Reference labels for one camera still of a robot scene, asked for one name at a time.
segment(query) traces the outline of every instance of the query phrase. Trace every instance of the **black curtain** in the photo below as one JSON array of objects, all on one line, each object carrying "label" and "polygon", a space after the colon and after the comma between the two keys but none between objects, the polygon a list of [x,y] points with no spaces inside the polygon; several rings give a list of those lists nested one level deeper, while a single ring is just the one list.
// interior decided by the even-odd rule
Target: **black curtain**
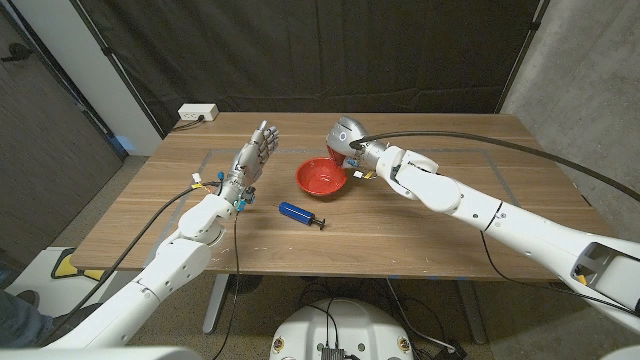
[{"label": "black curtain", "polygon": [[221,111],[494,111],[538,0],[82,1],[160,126]]}]

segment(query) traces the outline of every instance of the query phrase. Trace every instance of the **person's leg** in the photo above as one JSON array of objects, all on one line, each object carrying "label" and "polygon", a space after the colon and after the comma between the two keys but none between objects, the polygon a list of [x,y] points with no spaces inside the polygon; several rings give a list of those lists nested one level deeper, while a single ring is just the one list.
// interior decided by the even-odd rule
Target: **person's leg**
[{"label": "person's leg", "polygon": [[0,347],[35,345],[51,329],[52,318],[4,290],[0,290]]}]

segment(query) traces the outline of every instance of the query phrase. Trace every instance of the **person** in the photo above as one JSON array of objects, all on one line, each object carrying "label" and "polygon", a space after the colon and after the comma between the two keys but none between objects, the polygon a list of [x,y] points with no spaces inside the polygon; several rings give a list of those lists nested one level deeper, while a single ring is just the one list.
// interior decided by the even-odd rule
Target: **person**
[{"label": "person", "polygon": [[32,290],[17,296],[0,290],[0,347],[23,348],[46,346],[63,337],[94,312],[102,303],[85,306],[68,319],[55,334],[51,329],[61,322],[65,315],[55,318],[38,311],[40,297]]},{"label": "person", "polygon": [[0,290],[0,347],[35,346],[53,327],[53,318],[38,311],[38,293],[23,291],[17,296]]}]

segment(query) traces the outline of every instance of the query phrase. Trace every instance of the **silver metal hand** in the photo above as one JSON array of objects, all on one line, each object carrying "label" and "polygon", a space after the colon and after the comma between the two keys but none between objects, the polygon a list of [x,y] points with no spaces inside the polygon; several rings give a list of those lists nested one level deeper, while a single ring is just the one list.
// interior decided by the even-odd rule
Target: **silver metal hand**
[{"label": "silver metal hand", "polygon": [[278,134],[280,132],[276,127],[268,127],[266,120],[258,126],[251,140],[234,157],[227,178],[222,184],[220,196],[233,202],[260,178],[262,167],[278,148]]}]

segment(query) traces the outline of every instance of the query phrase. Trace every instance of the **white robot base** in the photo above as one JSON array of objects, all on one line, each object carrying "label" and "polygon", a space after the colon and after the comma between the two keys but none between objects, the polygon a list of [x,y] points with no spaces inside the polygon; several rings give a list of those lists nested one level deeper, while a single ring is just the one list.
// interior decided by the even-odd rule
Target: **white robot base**
[{"label": "white robot base", "polygon": [[[313,306],[326,311],[329,302],[324,299]],[[269,359],[321,359],[327,343],[327,314],[322,310],[305,306],[285,320],[273,337]],[[377,307],[360,300],[335,298],[329,313],[338,328],[338,349],[344,350],[344,355],[361,360],[413,359],[406,331]],[[331,319],[328,324],[328,343],[333,349],[336,333]]]}]

